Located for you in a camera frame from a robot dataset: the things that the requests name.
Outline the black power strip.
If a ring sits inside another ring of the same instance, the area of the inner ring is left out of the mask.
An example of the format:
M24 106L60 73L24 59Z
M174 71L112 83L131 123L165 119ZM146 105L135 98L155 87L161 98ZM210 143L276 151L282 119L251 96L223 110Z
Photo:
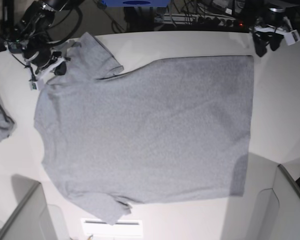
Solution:
M243 27L243 22L235 18L215 14L159 14L154 18L158 24L176 26L205 25L209 27Z

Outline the grey partition panel right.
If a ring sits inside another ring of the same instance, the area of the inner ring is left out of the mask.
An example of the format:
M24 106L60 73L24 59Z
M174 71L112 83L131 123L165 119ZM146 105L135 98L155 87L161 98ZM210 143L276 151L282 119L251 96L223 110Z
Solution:
M251 240L300 240L300 188L282 164L258 193L249 226Z

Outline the grey partition panel left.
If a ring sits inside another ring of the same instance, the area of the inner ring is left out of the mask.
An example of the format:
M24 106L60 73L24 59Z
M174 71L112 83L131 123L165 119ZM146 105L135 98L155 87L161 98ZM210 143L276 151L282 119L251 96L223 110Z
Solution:
M47 203L41 182L15 174L11 184L17 205L0 221L0 240L61 240L58 208Z

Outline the blue box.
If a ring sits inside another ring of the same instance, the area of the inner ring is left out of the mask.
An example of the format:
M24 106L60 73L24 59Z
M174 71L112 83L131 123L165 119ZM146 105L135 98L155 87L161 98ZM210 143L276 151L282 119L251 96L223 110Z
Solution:
M107 7L166 7L170 0L102 0Z

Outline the grey partition panel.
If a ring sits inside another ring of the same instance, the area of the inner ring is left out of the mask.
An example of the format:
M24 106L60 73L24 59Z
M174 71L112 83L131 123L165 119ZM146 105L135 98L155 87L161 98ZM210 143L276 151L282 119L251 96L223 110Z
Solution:
M58 208L47 203L41 182L15 174L11 184L17 205L0 221L0 240L61 240Z
M258 193L249 226L251 240L300 240L300 188L282 164Z

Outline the grey T-shirt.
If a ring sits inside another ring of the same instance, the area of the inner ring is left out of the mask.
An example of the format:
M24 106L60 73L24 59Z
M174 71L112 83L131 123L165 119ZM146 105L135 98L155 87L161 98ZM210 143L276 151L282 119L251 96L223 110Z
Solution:
M65 199L113 225L133 204L243 195L251 56L160 59L123 73L88 33L68 56L34 115L42 165Z

